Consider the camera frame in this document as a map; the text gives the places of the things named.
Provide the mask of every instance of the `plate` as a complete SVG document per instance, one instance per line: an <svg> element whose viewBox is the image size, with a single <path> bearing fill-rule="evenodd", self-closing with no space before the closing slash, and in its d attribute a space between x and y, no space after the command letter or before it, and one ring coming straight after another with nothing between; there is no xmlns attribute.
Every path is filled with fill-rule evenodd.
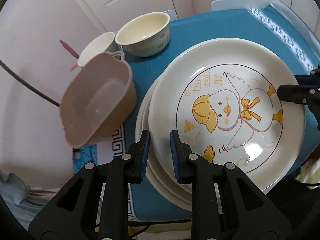
<svg viewBox="0 0 320 240"><path fill-rule="evenodd" d="M280 102L281 84L297 81L276 54L251 41L209 40L180 54L163 72L149 108L163 169L174 179L169 134L178 130L194 153L235 163L267 193L293 165L304 135L304 107Z"/></svg>
<svg viewBox="0 0 320 240"><path fill-rule="evenodd" d="M152 84L146 93L136 121L135 139L136 142L140 140L140 136L143 129L148 129L148 112L149 104L153 90L158 82L159 78ZM149 179L153 187L166 199L173 204L184 208L186 210L192 210L192 195L183 190L179 185L173 181L167 173L161 167L158 159L156 158L152 145L150 144L150 150L148 155L146 176Z"/></svg>

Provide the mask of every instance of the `duck illustration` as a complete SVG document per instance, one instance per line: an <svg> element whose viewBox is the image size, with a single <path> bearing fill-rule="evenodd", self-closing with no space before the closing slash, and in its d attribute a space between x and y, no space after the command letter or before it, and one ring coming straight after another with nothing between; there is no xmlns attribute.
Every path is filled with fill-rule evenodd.
<svg viewBox="0 0 320 240"><path fill-rule="evenodd" d="M267 131L273 120L283 125L282 109L274 113L270 97L276 91L270 83L268 92L265 92L258 88L251 89L247 82L236 76L228 75L228 80L236 93L225 89L200 96L193 103L192 114L198 123L206 126L209 133L217 127L223 131L232 130L241 122L227 146L229 150L245 145L254 131Z"/></svg>

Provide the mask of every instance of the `teal table mat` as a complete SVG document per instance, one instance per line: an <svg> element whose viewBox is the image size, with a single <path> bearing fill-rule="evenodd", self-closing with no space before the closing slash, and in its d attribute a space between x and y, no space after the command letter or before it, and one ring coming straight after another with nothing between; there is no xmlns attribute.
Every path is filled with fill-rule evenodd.
<svg viewBox="0 0 320 240"><path fill-rule="evenodd" d="M141 102L149 87L180 53L200 42L233 37L256 42L277 54L294 74L307 73L301 62L311 62L316 68L318 58L296 29L273 7L259 10L260 19L246 9L224 10L199 14L170 22L168 46L159 54L138 58L126 53L125 60L133 70L137 105L124 123L127 148L135 142L135 123ZM298 46L292 49L292 43ZM320 141L314 116L306 108L306 131L300 154L290 172L311 154ZM166 200L147 178L141 185L131 185L134 211L141 221L169 221L191 218L191 212Z"/></svg>

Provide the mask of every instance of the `silver bolt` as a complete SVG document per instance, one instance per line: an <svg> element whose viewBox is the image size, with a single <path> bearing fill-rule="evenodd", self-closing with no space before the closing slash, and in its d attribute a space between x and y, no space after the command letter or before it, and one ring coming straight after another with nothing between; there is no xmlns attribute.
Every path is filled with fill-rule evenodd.
<svg viewBox="0 0 320 240"><path fill-rule="evenodd" d="M130 159L131 159L131 154L129 154L129 153L123 154L123 155L122 155L122 159L124 159L124 160L130 160Z"/></svg>
<svg viewBox="0 0 320 240"><path fill-rule="evenodd" d="M233 170L236 166L233 163L227 163L226 164L227 169Z"/></svg>
<svg viewBox="0 0 320 240"><path fill-rule="evenodd" d="M189 159L195 161L196 159L198 159L198 155L192 153L189 155Z"/></svg>
<svg viewBox="0 0 320 240"><path fill-rule="evenodd" d="M86 163L86 165L84 166L87 170L91 170L94 167L93 163Z"/></svg>

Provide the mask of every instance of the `cream bowl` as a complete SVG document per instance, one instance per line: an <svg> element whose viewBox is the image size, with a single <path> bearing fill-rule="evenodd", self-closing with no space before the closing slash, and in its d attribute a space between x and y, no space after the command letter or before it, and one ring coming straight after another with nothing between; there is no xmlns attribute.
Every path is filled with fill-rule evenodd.
<svg viewBox="0 0 320 240"><path fill-rule="evenodd" d="M170 39L170 16L164 12L141 15L123 26L116 43L137 57L149 57L165 48Z"/></svg>

